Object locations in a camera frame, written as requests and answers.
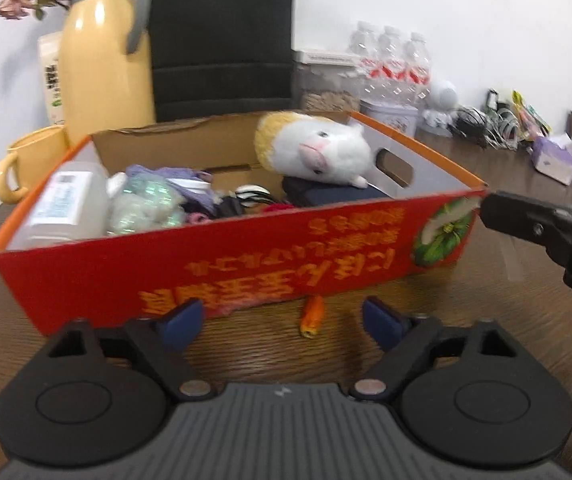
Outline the small orange carrot toy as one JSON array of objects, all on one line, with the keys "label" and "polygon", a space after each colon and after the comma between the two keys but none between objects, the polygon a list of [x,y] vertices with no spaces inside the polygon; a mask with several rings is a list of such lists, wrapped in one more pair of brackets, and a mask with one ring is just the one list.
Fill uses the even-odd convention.
[{"label": "small orange carrot toy", "polygon": [[299,330],[305,338],[317,335],[325,316],[324,298],[319,295],[310,296],[305,300],[301,310]]}]

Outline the red orange cardboard box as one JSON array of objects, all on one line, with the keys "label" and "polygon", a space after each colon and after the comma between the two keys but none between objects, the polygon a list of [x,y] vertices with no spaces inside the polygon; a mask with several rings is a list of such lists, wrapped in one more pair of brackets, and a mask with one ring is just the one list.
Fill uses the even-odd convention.
[{"label": "red orange cardboard box", "polygon": [[375,153],[374,200],[251,212],[197,226],[27,248],[40,189],[0,228],[0,275],[50,335],[78,318],[114,327],[197,298],[208,316],[375,285],[456,261],[484,181],[423,143],[359,113]]}]

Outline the iridescent plastic ball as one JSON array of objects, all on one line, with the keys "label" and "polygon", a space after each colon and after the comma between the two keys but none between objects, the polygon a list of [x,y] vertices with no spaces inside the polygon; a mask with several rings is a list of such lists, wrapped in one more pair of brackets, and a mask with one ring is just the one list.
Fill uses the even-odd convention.
[{"label": "iridescent plastic ball", "polygon": [[186,222],[185,197],[155,174],[127,177],[111,198],[107,233],[129,235],[179,228]]}]

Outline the purple knitted cloth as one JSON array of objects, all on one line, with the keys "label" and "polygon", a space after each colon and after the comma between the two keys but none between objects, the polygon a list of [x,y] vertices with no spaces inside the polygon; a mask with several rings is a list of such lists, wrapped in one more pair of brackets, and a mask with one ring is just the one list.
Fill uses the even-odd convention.
[{"label": "purple knitted cloth", "polygon": [[216,213],[219,198],[212,190],[212,176],[206,171],[177,167],[149,169],[141,165],[132,165],[126,168],[125,174],[129,178],[140,174],[162,178],[188,202],[198,204],[207,214]]}]

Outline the dark navy pouch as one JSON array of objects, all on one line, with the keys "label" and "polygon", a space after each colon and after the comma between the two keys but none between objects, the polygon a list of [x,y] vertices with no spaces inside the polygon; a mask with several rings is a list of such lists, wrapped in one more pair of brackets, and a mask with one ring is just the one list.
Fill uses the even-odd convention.
[{"label": "dark navy pouch", "polygon": [[292,205],[304,208],[388,198],[388,195],[371,185],[355,188],[351,185],[326,184],[294,177],[284,177],[281,187]]}]

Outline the yellow white hamster plush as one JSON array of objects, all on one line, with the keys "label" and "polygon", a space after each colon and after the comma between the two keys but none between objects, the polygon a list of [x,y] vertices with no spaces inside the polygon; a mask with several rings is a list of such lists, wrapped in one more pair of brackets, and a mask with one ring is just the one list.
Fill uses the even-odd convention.
[{"label": "yellow white hamster plush", "polygon": [[254,149],[261,166],[284,177],[366,188],[371,148],[361,124],[323,116],[272,112],[258,122]]}]

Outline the purple tissue pack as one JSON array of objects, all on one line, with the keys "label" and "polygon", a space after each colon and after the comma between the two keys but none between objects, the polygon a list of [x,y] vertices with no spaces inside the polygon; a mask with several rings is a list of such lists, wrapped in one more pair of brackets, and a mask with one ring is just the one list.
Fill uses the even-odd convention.
[{"label": "purple tissue pack", "polygon": [[572,184],[572,139],[561,136],[539,136],[533,143],[531,162],[533,168],[556,182]]}]

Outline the small white robot figure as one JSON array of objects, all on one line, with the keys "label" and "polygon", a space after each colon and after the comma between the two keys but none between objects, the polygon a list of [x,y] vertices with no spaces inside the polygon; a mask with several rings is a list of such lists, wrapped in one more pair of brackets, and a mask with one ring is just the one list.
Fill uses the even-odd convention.
[{"label": "small white robot figure", "polygon": [[450,136],[457,108],[458,93],[454,84],[446,79],[432,79],[421,112],[420,128],[438,136]]}]

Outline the right water bottle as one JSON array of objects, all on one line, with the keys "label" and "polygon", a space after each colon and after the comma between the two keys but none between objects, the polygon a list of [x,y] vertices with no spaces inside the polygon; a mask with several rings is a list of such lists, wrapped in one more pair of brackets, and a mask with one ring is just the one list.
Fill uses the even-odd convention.
[{"label": "right water bottle", "polygon": [[404,56],[409,98],[415,107],[420,108],[425,104],[431,81],[432,62],[426,38],[419,32],[412,32],[405,42]]}]

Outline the water bottle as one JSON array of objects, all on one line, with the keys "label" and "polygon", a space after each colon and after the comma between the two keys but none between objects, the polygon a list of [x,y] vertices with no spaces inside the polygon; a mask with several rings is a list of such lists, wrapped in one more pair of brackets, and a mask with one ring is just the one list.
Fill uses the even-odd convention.
[{"label": "water bottle", "polygon": [[405,42],[404,56],[409,98],[415,107],[420,108],[425,104],[431,81],[432,62],[426,38],[419,32],[412,32]]},{"label": "water bottle", "polygon": [[359,95],[364,100],[377,99],[379,58],[376,29],[372,24],[359,21],[349,41],[349,51],[359,58]]},{"label": "water bottle", "polygon": [[378,58],[382,92],[392,104],[401,104],[404,99],[406,63],[400,30],[386,26],[378,37]]}]

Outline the yellow ceramic mug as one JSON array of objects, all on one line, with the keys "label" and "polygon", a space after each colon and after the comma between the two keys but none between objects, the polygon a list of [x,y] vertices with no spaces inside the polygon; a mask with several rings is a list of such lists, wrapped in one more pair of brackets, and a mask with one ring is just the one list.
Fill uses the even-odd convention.
[{"label": "yellow ceramic mug", "polygon": [[16,140],[0,161],[0,201],[19,203],[68,150],[64,125],[39,129]]}]

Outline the middle water bottle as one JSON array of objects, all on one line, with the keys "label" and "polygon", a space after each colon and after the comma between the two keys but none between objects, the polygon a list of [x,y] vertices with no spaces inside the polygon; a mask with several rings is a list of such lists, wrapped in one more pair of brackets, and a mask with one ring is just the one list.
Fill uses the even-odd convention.
[{"label": "middle water bottle", "polygon": [[401,104],[404,99],[406,63],[400,30],[386,26],[378,37],[378,58],[382,92],[392,104]]}]

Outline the clear seed storage container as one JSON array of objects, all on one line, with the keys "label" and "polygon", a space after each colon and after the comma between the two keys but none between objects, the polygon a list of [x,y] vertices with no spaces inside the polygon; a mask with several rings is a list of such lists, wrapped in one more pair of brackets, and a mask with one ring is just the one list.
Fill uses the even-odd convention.
[{"label": "clear seed storage container", "polygon": [[357,112],[361,90],[359,64],[359,55],[353,53],[295,51],[295,105],[307,112]]}]

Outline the yellow thermos jug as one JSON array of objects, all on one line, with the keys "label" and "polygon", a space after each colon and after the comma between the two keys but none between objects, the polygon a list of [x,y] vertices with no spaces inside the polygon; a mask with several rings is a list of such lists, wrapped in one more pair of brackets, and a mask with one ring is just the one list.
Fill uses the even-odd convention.
[{"label": "yellow thermos jug", "polygon": [[70,143],[156,122],[148,20],[152,0],[71,0],[59,49]]}]

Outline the white milk carton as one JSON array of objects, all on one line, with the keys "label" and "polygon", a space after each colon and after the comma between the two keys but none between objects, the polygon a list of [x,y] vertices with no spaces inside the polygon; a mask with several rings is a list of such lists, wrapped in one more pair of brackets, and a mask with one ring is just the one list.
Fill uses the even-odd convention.
[{"label": "white milk carton", "polygon": [[59,78],[59,50],[62,32],[38,38],[40,71],[44,88],[44,101],[51,125],[63,125],[64,113]]}]

